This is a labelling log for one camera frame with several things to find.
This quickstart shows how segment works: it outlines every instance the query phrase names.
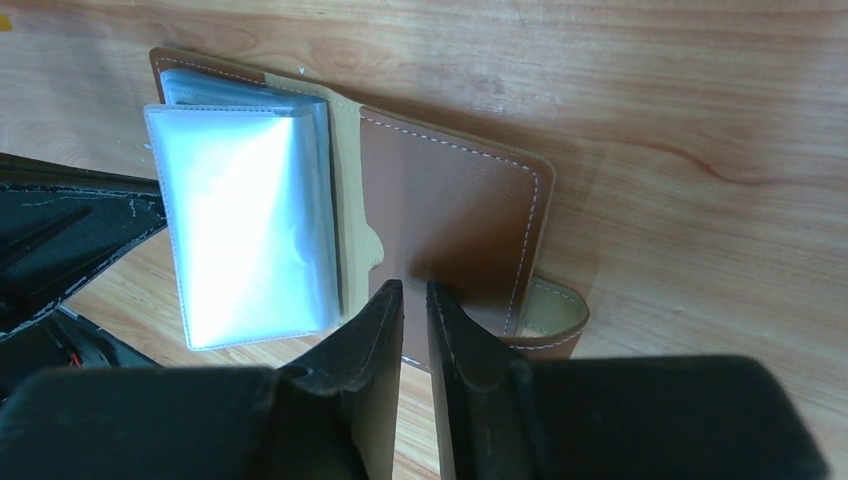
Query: black case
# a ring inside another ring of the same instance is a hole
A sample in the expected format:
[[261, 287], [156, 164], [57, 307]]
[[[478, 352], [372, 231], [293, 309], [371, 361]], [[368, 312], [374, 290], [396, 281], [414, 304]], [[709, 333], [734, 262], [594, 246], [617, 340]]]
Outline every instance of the black case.
[[155, 365], [61, 305], [165, 225], [155, 180], [0, 154], [0, 401], [42, 368]]

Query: white stitching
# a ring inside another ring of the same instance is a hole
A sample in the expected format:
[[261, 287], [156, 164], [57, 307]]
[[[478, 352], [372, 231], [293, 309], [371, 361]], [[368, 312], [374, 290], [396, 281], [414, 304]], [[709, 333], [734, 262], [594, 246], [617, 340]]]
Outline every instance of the white stitching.
[[191, 111], [201, 111], [201, 112], [248, 112], [248, 113], [276, 113], [277, 110], [274, 110], [274, 107], [251, 107], [251, 108], [239, 108], [239, 107], [203, 107], [203, 106], [186, 106], [180, 105], [177, 107], [179, 110], [191, 110]]
[[[533, 285], [536, 288], [540, 288], [542, 290], [546, 290], [548, 292], [551, 292], [554, 295], [559, 295], [560, 297], [563, 297], [564, 299], [568, 300], [569, 302], [573, 303], [574, 305], [577, 305], [577, 302], [574, 300], [574, 298], [566, 295], [565, 293], [563, 293], [559, 290], [554, 290], [553, 288], [546, 287], [545, 285], [542, 285], [542, 284], [536, 283], [536, 282], [532, 282], [532, 281], [530, 282], [530, 285]], [[550, 344], [546, 344], [546, 345], [535, 345], [535, 346], [510, 345], [510, 347], [512, 347], [516, 350], [544, 350], [546, 348], [555, 347], [557, 345], [560, 345], [562, 343], [565, 343], [565, 342], [571, 340], [572, 338], [576, 337], [577, 335], [580, 335], [583, 332], [584, 328], [586, 328], [586, 327], [585, 326], [581, 327], [580, 330], [577, 330], [576, 332], [572, 333], [571, 335], [569, 335], [569, 336], [567, 336], [563, 339], [557, 340], [554, 343], [550, 343]]]
[[547, 290], [547, 291], [549, 291], [549, 292], [553, 293], [554, 295], [559, 295], [560, 297], [562, 297], [562, 298], [564, 298], [564, 299], [568, 300], [569, 302], [571, 302], [571, 303], [573, 303], [573, 304], [577, 305], [577, 302], [575, 302], [575, 301], [574, 301], [574, 299], [573, 299], [572, 297], [570, 297], [570, 296], [568, 296], [568, 295], [564, 294], [563, 292], [561, 292], [561, 291], [559, 291], [559, 290], [554, 290], [553, 288], [546, 287], [546, 286], [544, 286], [544, 285], [542, 285], [542, 284], [540, 284], [540, 283], [536, 283], [536, 282], [530, 282], [530, 285], [533, 285], [533, 286], [534, 286], [534, 287], [536, 287], [536, 288], [541, 288], [542, 290]]
[[439, 301], [439, 294], [434, 295], [433, 298], [436, 300], [436, 311], [439, 312], [439, 321], [442, 324], [442, 332], [445, 334], [445, 343], [448, 346], [451, 363], [456, 364], [456, 356], [453, 353], [453, 347], [451, 347], [450, 335], [448, 335], [448, 328], [445, 325], [445, 314], [442, 312], [442, 302]]
[[365, 357], [365, 361], [362, 362], [362, 366], [359, 368], [359, 371], [356, 372], [356, 375], [353, 376], [348, 385], [353, 385], [353, 383], [359, 379], [359, 376], [362, 375], [362, 372], [365, 371], [365, 367], [368, 366], [368, 362], [370, 362], [371, 357], [374, 356], [374, 351], [377, 350], [377, 339], [379, 339], [380, 334], [383, 333], [383, 328], [386, 326], [386, 319], [393, 314], [395, 314], [395, 312], [388, 308], [383, 311], [383, 318], [380, 319], [380, 326], [377, 327], [377, 335], [375, 335], [374, 339], [371, 341], [371, 349], [368, 350], [368, 356]]
[[[195, 67], [195, 68], [198, 68], [198, 69], [201, 69], [201, 70], [207, 70], [207, 71], [210, 71], [210, 72], [219, 73], [221, 75], [231, 77], [231, 78], [237, 78], [239, 80], [243, 80], [245, 82], [253, 83], [255, 85], [268, 86], [267, 82], [260, 82], [260, 81], [253, 80], [253, 79], [250, 79], [250, 78], [247, 78], [247, 77], [243, 77], [243, 76], [238, 75], [238, 74], [234, 74], [234, 73], [230, 73], [230, 72], [224, 72], [222, 70], [207, 67], [205, 65], [199, 65], [199, 64], [196, 64], [196, 63], [186, 62], [184, 60], [179, 60], [179, 59], [176, 59], [176, 58], [169, 58], [169, 57], [159, 57], [159, 58], [156, 58], [154, 60], [154, 64], [156, 65], [156, 72], [159, 75], [159, 77], [162, 76], [162, 69], [159, 66], [160, 60], [167, 60], [167, 61], [170, 61], [170, 62], [175, 62], [175, 63], [179, 63], [179, 64], [182, 64], [182, 65], [188, 65], [188, 66], [191, 66], [191, 67]], [[308, 93], [308, 92], [304, 92], [304, 91], [293, 89], [293, 88], [288, 88], [288, 87], [281, 86], [281, 85], [272, 85], [272, 86], [274, 88], [280, 88], [280, 89], [283, 89], [283, 90], [288, 90], [288, 91], [300, 93], [300, 94], [303, 94], [303, 95], [319, 96], [319, 95], [315, 95], [313, 93]], [[451, 142], [448, 142], [448, 141], [445, 141], [445, 140], [440, 140], [438, 138], [430, 137], [428, 135], [422, 135], [422, 134], [419, 134], [419, 133], [411, 132], [409, 130], [406, 130], [406, 129], [403, 129], [403, 128], [400, 128], [400, 127], [396, 127], [394, 125], [379, 122], [377, 120], [374, 120], [373, 118], [368, 118], [368, 117], [362, 115], [360, 112], [357, 112], [357, 111], [355, 111], [351, 108], [348, 108], [347, 106], [344, 106], [344, 105], [340, 105], [340, 106], [342, 106], [342, 108], [344, 108], [345, 110], [348, 110], [348, 111], [353, 112], [354, 114], [358, 115], [359, 118], [367, 120], [367, 121], [374, 123], [376, 125], [380, 125], [380, 126], [385, 127], [385, 128], [390, 128], [392, 130], [397, 130], [397, 131], [403, 132], [407, 135], [412, 135], [413, 137], [422, 138], [424, 140], [429, 140], [431, 142], [439, 143], [441, 145], [446, 145], [446, 146], [449, 146], [451, 148], [461, 150], [463, 152], [471, 153], [471, 154], [474, 154], [474, 155], [479, 155], [479, 156], [485, 157], [485, 158], [491, 158], [491, 159], [498, 160], [498, 161], [501, 161], [501, 162], [510, 163], [510, 164], [512, 164], [516, 167], [521, 168], [522, 170], [529, 172], [530, 175], [532, 175], [532, 177], [533, 177], [533, 203], [530, 206], [530, 214], [527, 217], [527, 229], [524, 232], [524, 242], [521, 246], [521, 257], [519, 258], [519, 261], [518, 261], [518, 271], [515, 274], [515, 285], [512, 288], [512, 294], [510, 295], [510, 299], [509, 299], [509, 306], [507, 307], [506, 320], [504, 320], [503, 333], [504, 333], [504, 335], [506, 335], [506, 332], [509, 330], [509, 321], [512, 319], [513, 306], [515, 305], [515, 297], [518, 294], [518, 285], [521, 283], [521, 274], [522, 274], [522, 271], [524, 270], [524, 259], [527, 256], [527, 244], [530, 241], [530, 231], [532, 230], [533, 220], [534, 220], [534, 217], [536, 215], [536, 204], [538, 203], [538, 200], [539, 200], [539, 175], [532, 168], [530, 168], [527, 165], [524, 165], [522, 163], [516, 162], [514, 160], [510, 160], [508, 158], [500, 157], [498, 155], [492, 155], [490, 153], [480, 152], [478, 150], [473, 150], [473, 149], [470, 149], [470, 148], [467, 148], [467, 147], [462, 147], [462, 146], [456, 145], [454, 143], [451, 143]], [[559, 343], [561, 343], [561, 342], [552, 344], [551, 346], [558, 345]]]
[[544, 350], [546, 348], [556, 347], [557, 345], [559, 345], [561, 343], [565, 343], [565, 342], [571, 340], [572, 338], [576, 337], [577, 335], [580, 335], [581, 333], [583, 333], [584, 328], [586, 328], [586, 327], [581, 327], [580, 330], [577, 330], [576, 332], [572, 333], [571, 335], [569, 335], [569, 336], [567, 336], [567, 337], [565, 337], [561, 340], [557, 340], [554, 343], [549, 343], [549, 344], [546, 344], [546, 345], [535, 345], [535, 346], [532, 346], [532, 347], [531, 346], [525, 346], [525, 345], [510, 345], [510, 347], [514, 348], [516, 350]]
[[362, 115], [360, 115], [360, 116], [362, 118], [364, 118], [365, 120], [367, 120], [367, 121], [369, 121], [369, 122], [371, 122], [375, 125], [380, 125], [381, 127], [390, 128], [392, 130], [397, 130], [399, 132], [403, 132], [403, 133], [406, 133], [408, 135], [412, 135], [413, 137], [418, 137], [418, 138], [421, 138], [421, 139], [424, 139], [424, 140], [429, 140], [431, 142], [439, 143], [439, 144], [442, 144], [442, 145], [447, 145], [451, 148], [454, 148], [454, 149], [457, 149], [457, 150], [462, 150], [463, 152], [473, 153], [474, 155], [480, 155], [482, 157], [491, 158], [491, 159], [494, 159], [494, 160], [498, 160], [498, 161], [501, 161], [501, 162], [506, 162], [506, 163], [512, 164], [516, 167], [521, 168], [522, 170], [530, 172], [530, 175], [533, 176], [533, 204], [530, 206], [530, 215], [527, 218], [527, 228], [524, 231], [524, 243], [521, 246], [521, 257], [518, 260], [518, 271], [515, 274], [515, 285], [512, 287], [512, 294], [510, 295], [509, 306], [507, 307], [507, 311], [506, 311], [506, 320], [504, 320], [503, 334], [506, 335], [506, 332], [509, 329], [509, 321], [512, 319], [512, 310], [513, 310], [513, 306], [515, 305], [515, 296], [518, 293], [518, 285], [521, 283], [521, 273], [524, 270], [524, 259], [527, 257], [527, 244], [530, 241], [530, 230], [533, 227], [533, 217], [536, 215], [536, 204], [538, 203], [538, 200], [539, 200], [539, 175], [532, 168], [528, 167], [527, 165], [524, 165], [522, 163], [518, 163], [518, 162], [516, 162], [514, 160], [510, 160], [508, 158], [500, 157], [500, 156], [497, 156], [497, 155], [492, 155], [490, 153], [480, 152], [480, 151], [477, 151], [477, 150], [472, 150], [470, 148], [462, 147], [462, 146], [447, 142], [445, 140], [440, 140], [438, 138], [431, 137], [429, 135], [423, 135], [423, 134], [420, 134], [420, 133], [411, 132], [411, 131], [406, 130], [406, 129], [401, 128], [401, 127], [396, 127], [396, 126], [388, 124], [388, 123], [383, 123], [383, 122], [374, 120], [373, 118], [368, 118], [368, 117], [365, 117], [365, 116], [362, 116]]

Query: wooden surface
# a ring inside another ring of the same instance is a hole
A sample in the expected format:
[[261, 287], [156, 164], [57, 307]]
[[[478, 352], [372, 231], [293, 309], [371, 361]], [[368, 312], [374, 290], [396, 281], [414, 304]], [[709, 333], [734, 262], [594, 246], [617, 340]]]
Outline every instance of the wooden surface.
[[[172, 45], [544, 154], [539, 272], [593, 310], [576, 355], [753, 356], [848, 477], [848, 2], [453, 3], [0, 0], [0, 150], [152, 177], [147, 51]], [[168, 365], [307, 347], [188, 353], [169, 255], [72, 306]], [[396, 476], [436, 476], [429, 380], [402, 389]]]

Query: brown leather wallet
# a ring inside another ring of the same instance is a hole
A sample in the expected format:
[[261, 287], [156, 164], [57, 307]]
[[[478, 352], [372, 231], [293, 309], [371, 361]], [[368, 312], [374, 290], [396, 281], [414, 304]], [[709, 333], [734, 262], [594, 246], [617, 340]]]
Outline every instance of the brown leather wallet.
[[531, 357], [568, 357], [589, 317], [575, 291], [533, 276], [554, 170], [515, 148], [357, 103], [291, 74], [171, 48], [183, 68], [327, 99], [344, 322], [383, 282], [404, 283], [404, 358], [426, 368], [425, 282], [438, 280], [480, 325]]

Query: wallet flap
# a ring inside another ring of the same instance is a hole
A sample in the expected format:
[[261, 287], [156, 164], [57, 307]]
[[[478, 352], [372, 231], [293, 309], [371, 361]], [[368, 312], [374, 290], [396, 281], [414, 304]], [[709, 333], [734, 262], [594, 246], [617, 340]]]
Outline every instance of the wallet flap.
[[504, 343], [534, 358], [568, 358], [589, 320], [589, 307], [576, 291], [533, 277], [521, 320], [516, 336]]
[[404, 283], [404, 355], [426, 359], [427, 280], [514, 335], [554, 182], [545, 160], [361, 109], [365, 212], [386, 251], [372, 289]]

